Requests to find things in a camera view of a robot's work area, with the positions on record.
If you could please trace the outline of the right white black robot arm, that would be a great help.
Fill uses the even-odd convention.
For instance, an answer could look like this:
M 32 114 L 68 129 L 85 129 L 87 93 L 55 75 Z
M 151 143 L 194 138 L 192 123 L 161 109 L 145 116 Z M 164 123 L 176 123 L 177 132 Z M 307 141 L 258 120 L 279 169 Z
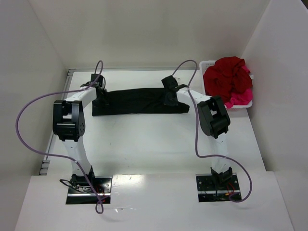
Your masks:
M 209 97 L 191 90 L 187 85 L 179 85 L 173 76 L 162 80 L 165 91 L 164 105 L 191 113 L 195 116 L 195 153 L 199 158 L 214 158 L 211 164 L 212 181 L 221 186 L 232 176 L 232 168 L 227 160 L 226 133 L 231 123 L 230 117 L 219 96 Z M 199 130 L 209 138 L 212 154 L 199 155 Z

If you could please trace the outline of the black t shirt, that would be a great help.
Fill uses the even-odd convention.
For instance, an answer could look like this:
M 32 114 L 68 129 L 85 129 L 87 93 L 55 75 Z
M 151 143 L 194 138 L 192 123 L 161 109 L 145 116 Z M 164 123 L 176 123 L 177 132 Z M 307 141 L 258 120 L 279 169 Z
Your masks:
M 112 116 L 128 114 L 183 114 L 189 111 L 189 105 L 164 105 L 164 88 L 141 88 L 108 92 L 109 105 L 95 107 L 92 101 L 92 116 Z

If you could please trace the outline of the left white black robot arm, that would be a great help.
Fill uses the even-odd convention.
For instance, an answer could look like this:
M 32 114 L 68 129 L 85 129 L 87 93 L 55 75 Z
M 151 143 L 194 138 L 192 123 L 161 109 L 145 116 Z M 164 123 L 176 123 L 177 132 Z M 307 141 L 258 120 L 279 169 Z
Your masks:
M 72 91 L 68 98 L 56 100 L 53 104 L 53 132 L 62 141 L 72 161 L 71 187 L 90 188 L 95 180 L 83 143 L 86 131 L 84 108 L 105 93 L 105 78 L 92 74 L 91 81 L 81 85 L 79 90 Z

